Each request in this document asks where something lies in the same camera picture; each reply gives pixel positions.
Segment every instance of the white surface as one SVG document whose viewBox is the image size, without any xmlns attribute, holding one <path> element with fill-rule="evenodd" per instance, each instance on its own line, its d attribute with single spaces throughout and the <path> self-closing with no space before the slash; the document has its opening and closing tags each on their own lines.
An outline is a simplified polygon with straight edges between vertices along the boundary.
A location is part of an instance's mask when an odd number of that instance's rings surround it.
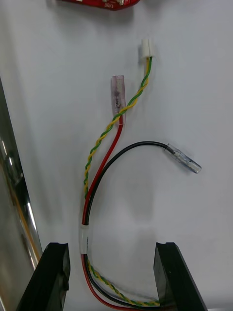
<svg viewBox="0 0 233 311">
<path fill-rule="evenodd" d="M 79 255 L 84 166 L 112 117 L 111 76 L 124 74 L 127 100 L 140 84 L 144 36 L 159 57 L 115 153 L 140 140 L 171 142 L 203 169 L 187 173 L 152 147 L 122 157 L 97 192 L 91 257 L 117 285 L 154 296 L 155 242 L 175 241 L 207 307 L 232 305 L 232 12 L 232 0 L 144 0 L 121 12 L 0 1 L 0 76 L 42 247 L 69 243 L 65 310 L 104 309 Z"/>
</svg>

